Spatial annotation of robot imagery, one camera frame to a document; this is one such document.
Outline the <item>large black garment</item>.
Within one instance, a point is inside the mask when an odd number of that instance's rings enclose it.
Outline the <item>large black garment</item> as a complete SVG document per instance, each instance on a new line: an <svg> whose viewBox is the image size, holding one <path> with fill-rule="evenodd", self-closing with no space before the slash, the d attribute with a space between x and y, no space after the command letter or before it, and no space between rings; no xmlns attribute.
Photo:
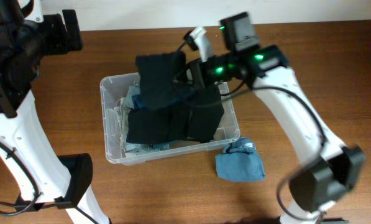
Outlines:
<svg viewBox="0 0 371 224"><path fill-rule="evenodd" d="M127 142L156 145L171 141L210 142L224 115L223 105L190 108L178 103L160 110L132 110Z"/></svg>

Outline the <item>small black cloth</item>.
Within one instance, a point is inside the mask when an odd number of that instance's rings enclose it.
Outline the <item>small black cloth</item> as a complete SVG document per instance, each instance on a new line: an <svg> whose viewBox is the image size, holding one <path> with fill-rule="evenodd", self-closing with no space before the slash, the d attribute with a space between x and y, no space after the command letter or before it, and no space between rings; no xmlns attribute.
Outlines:
<svg viewBox="0 0 371 224"><path fill-rule="evenodd" d="M176 74L186 70L184 52L138 55L135 64L140 75L141 99L146 108L160 110L195 95L192 87L173 82Z"/></svg>

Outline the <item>light blue jeans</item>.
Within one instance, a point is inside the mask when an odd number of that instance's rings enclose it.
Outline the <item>light blue jeans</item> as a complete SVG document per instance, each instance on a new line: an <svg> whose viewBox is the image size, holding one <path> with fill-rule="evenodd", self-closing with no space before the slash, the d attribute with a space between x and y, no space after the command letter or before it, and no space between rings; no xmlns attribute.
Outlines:
<svg viewBox="0 0 371 224"><path fill-rule="evenodd" d="M166 151L170 148L170 143L166 142L158 145L136 144L128 143L127 135L129 132L128 115L133 107L132 96L140 94L140 85L134 83L131 85L119 102L120 105L115 107L114 111L117 113L118 129L121 131L121 149L125 152L126 157L140 156L153 152Z"/></svg>

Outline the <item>blue cloth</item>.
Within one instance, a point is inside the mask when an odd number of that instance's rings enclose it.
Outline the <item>blue cloth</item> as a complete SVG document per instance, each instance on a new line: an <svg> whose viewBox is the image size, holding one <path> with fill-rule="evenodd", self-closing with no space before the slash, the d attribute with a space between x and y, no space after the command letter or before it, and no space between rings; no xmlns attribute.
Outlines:
<svg viewBox="0 0 371 224"><path fill-rule="evenodd" d="M266 178L256 145L246 137L226 145L215 156L215 162L218 177L230 182L258 182Z"/></svg>

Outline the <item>clear plastic storage bin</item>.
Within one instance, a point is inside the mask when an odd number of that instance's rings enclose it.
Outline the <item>clear plastic storage bin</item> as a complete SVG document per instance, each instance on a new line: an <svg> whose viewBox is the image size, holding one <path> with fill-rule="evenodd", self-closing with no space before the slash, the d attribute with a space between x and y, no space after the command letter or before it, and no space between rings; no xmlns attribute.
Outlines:
<svg viewBox="0 0 371 224"><path fill-rule="evenodd" d="M128 73L105 77L100 82L101 105L103 112L104 142L106 159L112 164L131 166L146 161L180 156L201 151L213 151L224 148L240 138L240 129L232 101L223 104L224 115L214 135L214 139L201 144L193 141L178 141L168 150L150 152L143 155L127 153L122 147L121 129L119 128L118 109L121 98L127 95L131 85L138 83L138 73Z"/></svg>

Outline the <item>dark blue jeans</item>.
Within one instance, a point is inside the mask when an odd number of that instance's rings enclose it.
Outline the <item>dark blue jeans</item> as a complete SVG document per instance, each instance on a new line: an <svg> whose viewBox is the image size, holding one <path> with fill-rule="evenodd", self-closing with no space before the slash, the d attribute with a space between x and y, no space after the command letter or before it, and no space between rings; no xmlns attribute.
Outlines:
<svg viewBox="0 0 371 224"><path fill-rule="evenodd" d="M142 100L141 94L132 96L133 107L135 110L142 110L146 108L145 103Z"/></svg>

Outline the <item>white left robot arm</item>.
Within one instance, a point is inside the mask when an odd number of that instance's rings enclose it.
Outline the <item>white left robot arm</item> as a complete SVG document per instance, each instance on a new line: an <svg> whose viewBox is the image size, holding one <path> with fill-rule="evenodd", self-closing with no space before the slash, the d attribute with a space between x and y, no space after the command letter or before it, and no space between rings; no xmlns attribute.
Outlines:
<svg viewBox="0 0 371 224"><path fill-rule="evenodd" d="M91 188L91 156L55 153L31 90L45 56L82 48L75 10L44 14L40 1L0 0L0 158L20 189L7 211L0 202L2 216L55 207L74 223L110 222Z"/></svg>

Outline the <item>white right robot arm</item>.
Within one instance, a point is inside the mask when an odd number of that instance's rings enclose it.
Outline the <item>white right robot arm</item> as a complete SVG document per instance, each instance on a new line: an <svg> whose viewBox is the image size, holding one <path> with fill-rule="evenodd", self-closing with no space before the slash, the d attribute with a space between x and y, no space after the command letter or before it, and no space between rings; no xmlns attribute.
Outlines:
<svg viewBox="0 0 371 224"><path fill-rule="evenodd" d="M184 41L200 57L189 63L194 86L236 78L262 100L289 138L300 167L282 178L292 201L277 223L325 223L326 212L354 189L366 156L347 146L324 123L299 86L288 59L276 45L261 46L246 12L220 21L226 54L215 55L204 27Z"/></svg>

